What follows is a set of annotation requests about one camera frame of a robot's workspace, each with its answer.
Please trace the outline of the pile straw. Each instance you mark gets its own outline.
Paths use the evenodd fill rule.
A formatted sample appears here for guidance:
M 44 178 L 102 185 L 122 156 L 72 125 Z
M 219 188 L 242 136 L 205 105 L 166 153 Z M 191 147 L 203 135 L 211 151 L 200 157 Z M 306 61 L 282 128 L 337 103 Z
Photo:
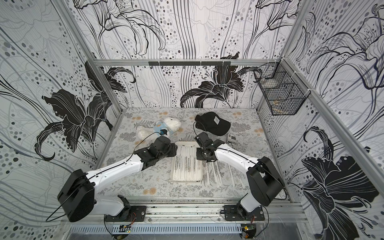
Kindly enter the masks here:
M 205 166 L 207 185 L 218 188 L 246 188 L 246 185 L 243 182 L 244 178 L 241 176 L 240 172 L 229 164 L 211 162 L 206 163 Z

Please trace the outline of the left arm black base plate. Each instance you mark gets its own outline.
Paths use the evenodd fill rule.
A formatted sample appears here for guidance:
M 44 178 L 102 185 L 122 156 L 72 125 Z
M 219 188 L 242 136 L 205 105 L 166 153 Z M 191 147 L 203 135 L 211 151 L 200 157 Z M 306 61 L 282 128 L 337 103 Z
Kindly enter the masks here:
M 106 215 L 106 222 L 128 222 L 136 223 L 145 220 L 147 207 L 146 206 L 131 206 L 124 207 L 117 216 Z

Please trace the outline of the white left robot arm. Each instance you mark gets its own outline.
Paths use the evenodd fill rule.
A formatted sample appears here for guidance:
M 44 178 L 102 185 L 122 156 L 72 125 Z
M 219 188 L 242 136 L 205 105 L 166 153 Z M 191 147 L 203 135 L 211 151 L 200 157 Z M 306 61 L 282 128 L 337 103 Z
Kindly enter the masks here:
M 177 145 L 165 136 L 149 147 L 134 151 L 129 157 L 107 167 L 71 173 L 58 194 L 58 201 L 71 223 L 89 215 L 104 215 L 109 222 L 134 220 L 129 201 L 122 195 L 102 196 L 100 191 L 120 179 L 154 166 L 164 158 L 177 154 Z

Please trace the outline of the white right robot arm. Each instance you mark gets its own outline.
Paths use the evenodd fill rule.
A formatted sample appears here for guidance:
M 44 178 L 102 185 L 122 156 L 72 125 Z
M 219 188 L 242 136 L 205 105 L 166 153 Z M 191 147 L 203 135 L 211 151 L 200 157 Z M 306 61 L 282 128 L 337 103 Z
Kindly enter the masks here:
M 260 206 L 268 206 L 284 189 L 284 181 L 272 161 L 243 154 L 221 140 L 213 141 L 204 132 L 195 137 L 199 145 L 197 159 L 223 162 L 246 175 L 250 192 L 238 202 L 238 212 L 246 215 Z

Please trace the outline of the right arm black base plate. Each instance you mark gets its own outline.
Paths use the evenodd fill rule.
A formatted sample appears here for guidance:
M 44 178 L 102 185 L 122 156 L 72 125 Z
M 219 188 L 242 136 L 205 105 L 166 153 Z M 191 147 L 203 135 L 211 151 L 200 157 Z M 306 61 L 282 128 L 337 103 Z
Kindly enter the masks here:
M 220 214 L 224 216 L 225 220 L 228 222 L 234 221 L 264 221 L 265 215 L 262 210 L 262 207 L 259 206 L 255 208 L 252 212 L 247 212 L 240 205 L 224 205 L 223 210 L 220 211 Z

